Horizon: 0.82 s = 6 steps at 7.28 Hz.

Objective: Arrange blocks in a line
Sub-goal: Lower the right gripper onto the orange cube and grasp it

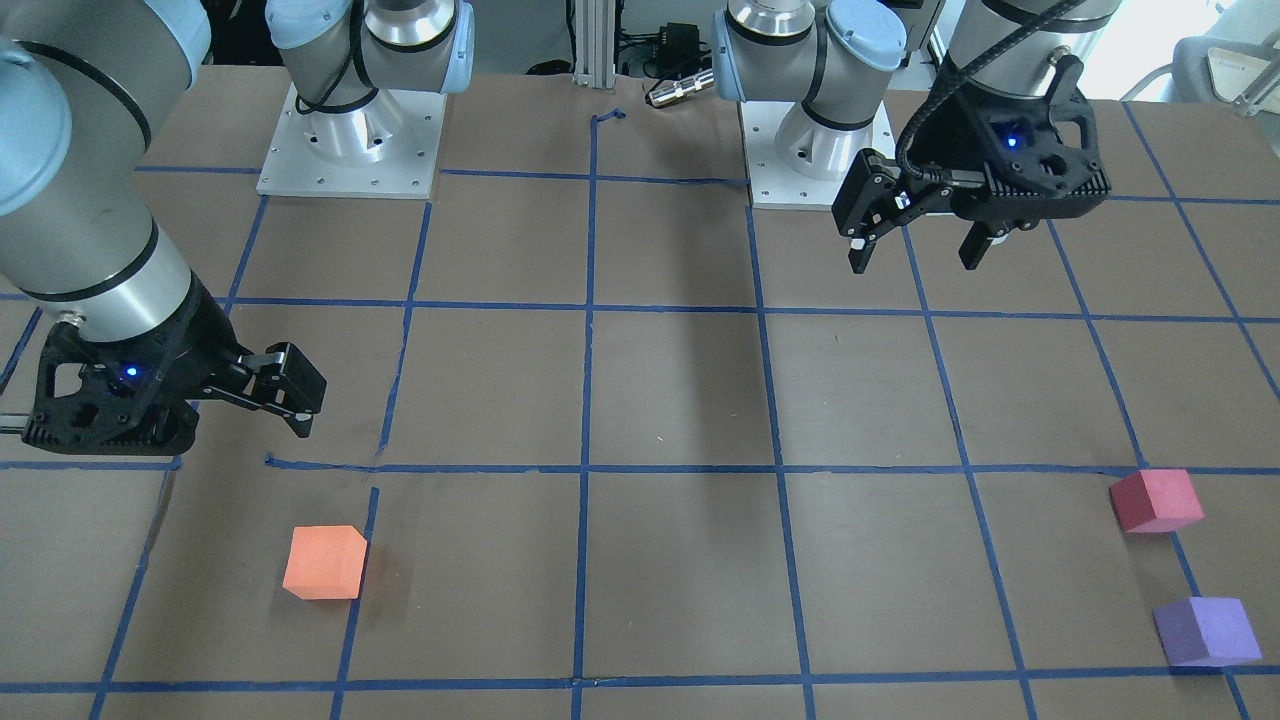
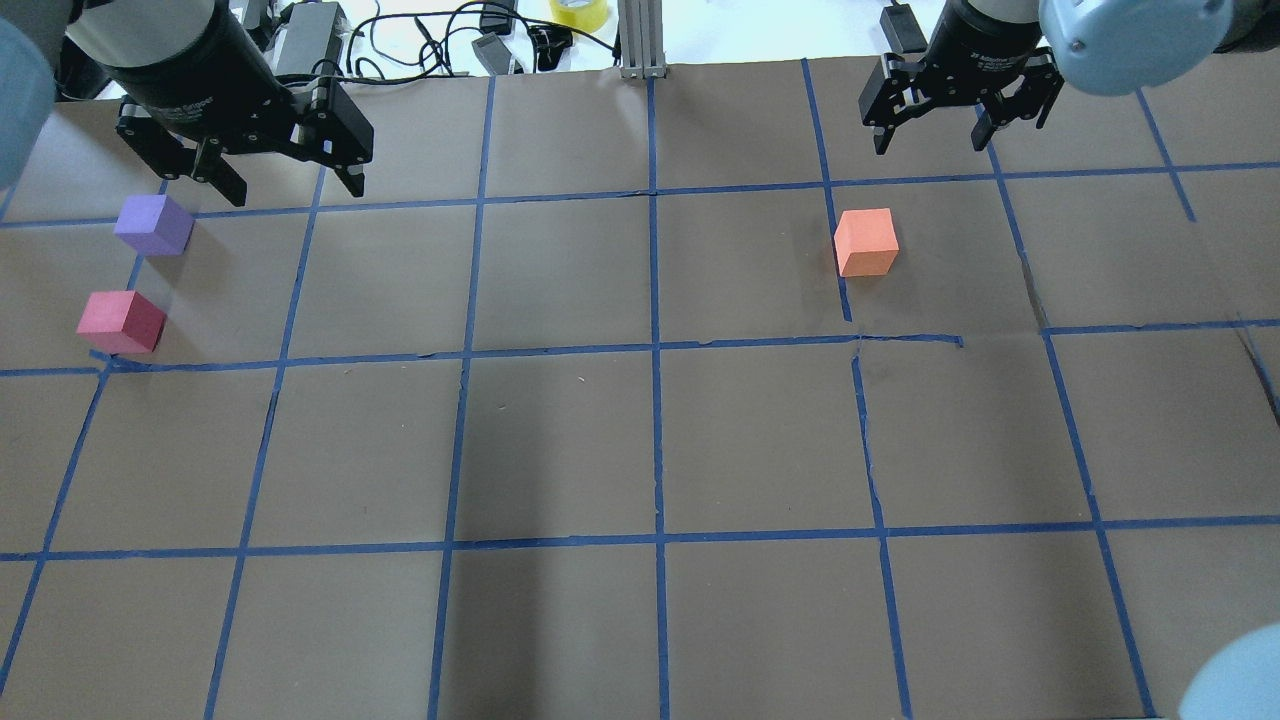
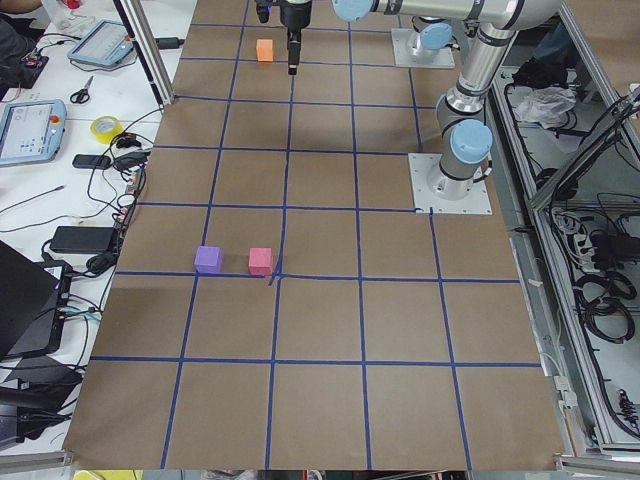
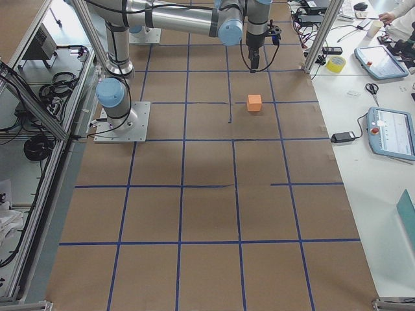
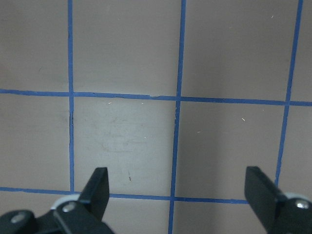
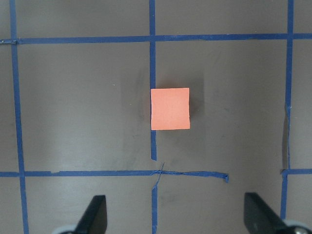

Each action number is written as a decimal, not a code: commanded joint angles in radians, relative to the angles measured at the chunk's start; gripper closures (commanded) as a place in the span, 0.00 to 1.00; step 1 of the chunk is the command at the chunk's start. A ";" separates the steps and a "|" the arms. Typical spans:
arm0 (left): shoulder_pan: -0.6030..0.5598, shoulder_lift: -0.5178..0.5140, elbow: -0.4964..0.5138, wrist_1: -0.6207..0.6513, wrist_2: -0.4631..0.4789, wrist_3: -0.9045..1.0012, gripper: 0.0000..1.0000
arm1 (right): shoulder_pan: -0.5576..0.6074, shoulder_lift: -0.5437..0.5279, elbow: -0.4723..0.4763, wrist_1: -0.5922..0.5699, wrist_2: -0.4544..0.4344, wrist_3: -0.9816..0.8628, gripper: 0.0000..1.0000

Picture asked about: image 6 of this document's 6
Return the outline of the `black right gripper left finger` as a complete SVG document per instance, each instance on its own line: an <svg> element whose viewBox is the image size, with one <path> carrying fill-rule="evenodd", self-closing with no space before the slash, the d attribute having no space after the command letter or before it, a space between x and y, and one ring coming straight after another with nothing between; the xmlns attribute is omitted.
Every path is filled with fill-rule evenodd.
<svg viewBox="0 0 312 234"><path fill-rule="evenodd" d="M106 196L96 195L82 215L75 234L104 234L107 230Z"/></svg>

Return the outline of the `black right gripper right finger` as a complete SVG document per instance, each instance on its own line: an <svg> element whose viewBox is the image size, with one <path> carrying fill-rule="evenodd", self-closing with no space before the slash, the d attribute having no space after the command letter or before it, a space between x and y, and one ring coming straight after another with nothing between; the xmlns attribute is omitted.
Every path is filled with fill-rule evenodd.
<svg viewBox="0 0 312 234"><path fill-rule="evenodd" d="M292 234L292 227L267 205L257 193L244 194L244 224L250 234Z"/></svg>

